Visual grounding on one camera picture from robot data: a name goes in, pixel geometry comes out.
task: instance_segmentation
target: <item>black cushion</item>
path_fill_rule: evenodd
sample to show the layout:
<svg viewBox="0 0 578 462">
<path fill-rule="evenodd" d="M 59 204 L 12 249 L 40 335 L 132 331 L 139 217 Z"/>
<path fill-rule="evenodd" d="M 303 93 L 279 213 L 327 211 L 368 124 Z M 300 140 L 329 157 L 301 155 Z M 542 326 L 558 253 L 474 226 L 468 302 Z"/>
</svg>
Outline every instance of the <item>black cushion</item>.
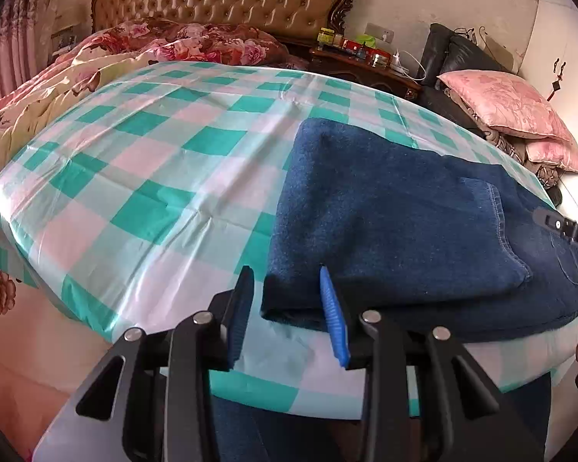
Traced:
<svg viewBox="0 0 578 462">
<path fill-rule="evenodd" d="M 455 34 L 449 39 L 447 57 L 439 74 L 463 69 L 509 72 L 473 42 Z"/>
<path fill-rule="evenodd" d="M 456 123 L 458 126 L 467 129 L 469 132 L 485 139 L 475 120 L 471 118 L 462 108 L 452 101 L 444 92 L 432 87 L 422 87 L 417 103 L 432 112 Z"/>
<path fill-rule="evenodd" d="M 441 24 L 430 24 L 430 34 L 422 53 L 422 66 L 425 70 L 425 77 L 422 85 L 434 87 L 437 75 L 440 74 L 441 66 L 445 61 L 445 53 L 449 46 L 449 39 L 454 32 Z"/>
</svg>

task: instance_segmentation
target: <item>pink curtain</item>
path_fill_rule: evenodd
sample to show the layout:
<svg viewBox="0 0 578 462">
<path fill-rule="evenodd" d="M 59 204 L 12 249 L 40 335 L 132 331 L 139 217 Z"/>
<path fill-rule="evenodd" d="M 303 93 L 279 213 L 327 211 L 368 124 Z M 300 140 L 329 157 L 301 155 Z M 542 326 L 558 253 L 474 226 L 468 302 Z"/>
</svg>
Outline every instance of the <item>pink curtain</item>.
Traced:
<svg viewBox="0 0 578 462">
<path fill-rule="evenodd" d="M 38 0 L 5 0 L 0 8 L 0 99 L 34 76 Z"/>
</svg>

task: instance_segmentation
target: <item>pink pillow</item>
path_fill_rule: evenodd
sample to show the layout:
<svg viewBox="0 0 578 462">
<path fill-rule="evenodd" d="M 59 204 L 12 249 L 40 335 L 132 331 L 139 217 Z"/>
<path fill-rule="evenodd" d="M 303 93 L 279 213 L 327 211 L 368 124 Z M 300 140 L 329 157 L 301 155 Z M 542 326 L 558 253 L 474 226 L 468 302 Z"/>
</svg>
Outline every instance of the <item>pink pillow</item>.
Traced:
<svg viewBox="0 0 578 462">
<path fill-rule="evenodd" d="M 525 139 L 573 137 L 552 106 L 521 77 L 499 71 L 467 69 L 439 76 L 489 127 Z"/>
<path fill-rule="evenodd" d="M 549 163 L 578 173 L 578 144 L 573 137 L 569 144 L 549 138 L 529 141 L 526 144 L 526 157 L 534 163 Z"/>
</svg>

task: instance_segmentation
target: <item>teal and white checkered sheet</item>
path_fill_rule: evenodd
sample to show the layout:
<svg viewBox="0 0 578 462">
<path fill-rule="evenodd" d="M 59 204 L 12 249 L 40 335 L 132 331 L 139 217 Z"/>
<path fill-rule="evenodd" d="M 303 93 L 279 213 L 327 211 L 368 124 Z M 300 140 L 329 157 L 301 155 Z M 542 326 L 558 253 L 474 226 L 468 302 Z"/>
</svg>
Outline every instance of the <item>teal and white checkered sheet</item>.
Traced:
<svg viewBox="0 0 578 462">
<path fill-rule="evenodd" d="M 327 334 L 259 316 L 274 214 L 308 117 L 502 165 L 549 203 L 514 160 L 392 95 L 307 72 L 160 63 L 87 97 L 0 173 L 0 268 L 51 290 L 59 307 L 115 340 L 132 325 L 174 327 L 250 265 L 256 293 L 242 356 L 232 372 L 213 373 L 213 392 L 280 412 L 358 418 L 363 371 L 339 367 Z M 510 388 L 565 361 L 577 335 L 578 320 L 469 348 Z"/>
</svg>

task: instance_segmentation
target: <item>nightstand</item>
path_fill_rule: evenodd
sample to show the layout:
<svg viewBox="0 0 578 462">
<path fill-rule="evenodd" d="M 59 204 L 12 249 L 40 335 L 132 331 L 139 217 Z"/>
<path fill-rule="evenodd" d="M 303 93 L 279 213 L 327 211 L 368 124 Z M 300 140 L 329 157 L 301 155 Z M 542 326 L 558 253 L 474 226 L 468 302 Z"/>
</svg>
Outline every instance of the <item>nightstand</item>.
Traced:
<svg viewBox="0 0 578 462">
<path fill-rule="evenodd" d="M 333 76 L 373 89 L 415 101 L 422 89 L 412 79 L 395 73 L 389 67 L 368 66 L 365 61 L 331 50 L 310 49 L 308 70 Z"/>
</svg>

